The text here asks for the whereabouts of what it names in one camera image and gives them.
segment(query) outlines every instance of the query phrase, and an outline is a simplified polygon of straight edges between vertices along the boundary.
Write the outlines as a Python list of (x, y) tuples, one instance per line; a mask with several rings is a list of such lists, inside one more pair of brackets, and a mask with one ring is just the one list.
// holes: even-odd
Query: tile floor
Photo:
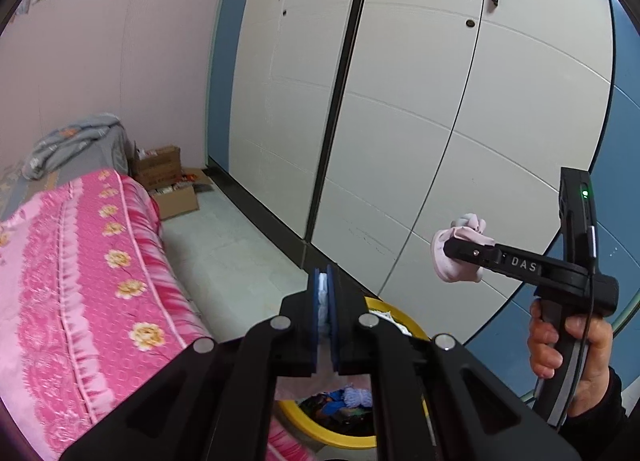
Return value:
[[(214, 186), (198, 194), (200, 210), (165, 221), (166, 254), (217, 341), (244, 335), (278, 314), (282, 297), (306, 288), (306, 273)], [(375, 461), (374, 451), (325, 447), (319, 460)]]

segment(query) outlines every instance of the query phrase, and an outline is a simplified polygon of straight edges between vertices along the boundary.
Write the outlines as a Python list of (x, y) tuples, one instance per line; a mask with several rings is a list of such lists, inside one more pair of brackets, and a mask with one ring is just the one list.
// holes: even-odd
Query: cardboard box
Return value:
[(180, 166), (180, 148), (166, 146), (153, 149), (152, 156), (138, 158), (134, 153), (132, 161), (133, 179), (147, 190), (171, 186), (182, 178)]
[(160, 218), (163, 221), (170, 217), (199, 210), (198, 198), (196, 197), (193, 186), (213, 185), (211, 179), (199, 168), (185, 168), (183, 173), (185, 175), (193, 174), (196, 176), (196, 180), (193, 181), (193, 184), (183, 188), (178, 188), (165, 194), (151, 194), (151, 197), (156, 200), (156, 203), (158, 203)]

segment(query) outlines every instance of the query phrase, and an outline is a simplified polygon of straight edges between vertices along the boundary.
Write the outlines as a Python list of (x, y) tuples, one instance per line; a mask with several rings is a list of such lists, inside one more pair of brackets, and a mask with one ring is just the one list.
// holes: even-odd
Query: wrist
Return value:
[(568, 417), (584, 414), (598, 405), (607, 394), (609, 388), (609, 369), (602, 376), (578, 383), (574, 399), (567, 411)]

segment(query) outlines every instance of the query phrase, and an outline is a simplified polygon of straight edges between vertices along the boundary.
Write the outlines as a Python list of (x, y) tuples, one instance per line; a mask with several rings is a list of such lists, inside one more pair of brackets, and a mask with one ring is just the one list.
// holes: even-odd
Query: pink cloth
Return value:
[(453, 221), (451, 226), (452, 228), (436, 232), (431, 240), (433, 269), (444, 282), (480, 282), (483, 268), (464, 261), (449, 259), (444, 254), (444, 243), (450, 238), (456, 237), (478, 245), (493, 246), (495, 241), (482, 235), (486, 228), (486, 222), (484, 219), (479, 219), (475, 214), (465, 214), (457, 221)]
[(115, 170), (0, 224), (0, 397), (44, 461), (208, 335), (158, 232), (146, 191)]

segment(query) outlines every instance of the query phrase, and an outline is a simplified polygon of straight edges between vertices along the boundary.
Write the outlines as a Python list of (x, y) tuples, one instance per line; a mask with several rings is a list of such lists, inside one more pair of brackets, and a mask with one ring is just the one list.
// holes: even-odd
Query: gray blanket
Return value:
[(24, 161), (22, 174), (28, 180), (39, 180), (64, 165), (95, 140), (105, 137), (111, 126), (120, 123), (116, 115), (91, 115), (63, 129), (47, 134), (36, 143)]

